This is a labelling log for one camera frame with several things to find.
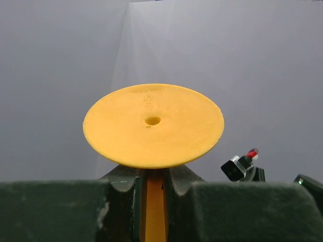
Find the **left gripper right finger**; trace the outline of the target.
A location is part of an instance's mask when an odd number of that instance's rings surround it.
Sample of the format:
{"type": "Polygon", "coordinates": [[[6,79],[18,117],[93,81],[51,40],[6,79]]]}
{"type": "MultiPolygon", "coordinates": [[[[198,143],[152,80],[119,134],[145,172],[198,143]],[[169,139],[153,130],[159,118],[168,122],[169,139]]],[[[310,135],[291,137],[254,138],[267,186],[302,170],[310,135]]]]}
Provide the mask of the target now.
{"type": "Polygon", "coordinates": [[[163,170],[168,241],[322,241],[322,215],[295,183],[214,183],[163,170]]]}

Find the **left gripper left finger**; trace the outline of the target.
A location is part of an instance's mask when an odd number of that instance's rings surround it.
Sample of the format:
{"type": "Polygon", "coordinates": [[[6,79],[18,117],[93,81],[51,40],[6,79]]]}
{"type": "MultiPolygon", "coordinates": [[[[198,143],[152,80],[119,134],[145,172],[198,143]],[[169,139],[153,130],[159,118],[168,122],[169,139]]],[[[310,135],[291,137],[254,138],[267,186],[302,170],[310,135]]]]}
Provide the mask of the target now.
{"type": "Polygon", "coordinates": [[[138,241],[143,177],[1,183],[1,241],[138,241]]]}

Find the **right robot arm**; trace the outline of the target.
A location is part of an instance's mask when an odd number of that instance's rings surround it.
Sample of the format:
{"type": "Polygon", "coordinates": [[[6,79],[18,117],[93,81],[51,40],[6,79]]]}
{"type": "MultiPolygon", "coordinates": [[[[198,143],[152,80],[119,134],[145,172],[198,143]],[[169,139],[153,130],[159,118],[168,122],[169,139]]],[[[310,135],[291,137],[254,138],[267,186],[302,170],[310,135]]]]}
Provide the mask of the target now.
{"type": "Polygon", "coordinates": [[[318,209],[322,213],[322,203],[323,203],[323,188],[322,183],[316,181],[313,178],[305,176],[303,174],[298,174],[294,179],[295,183],[303,186],[307,191],[313,196],[318,209]]]}

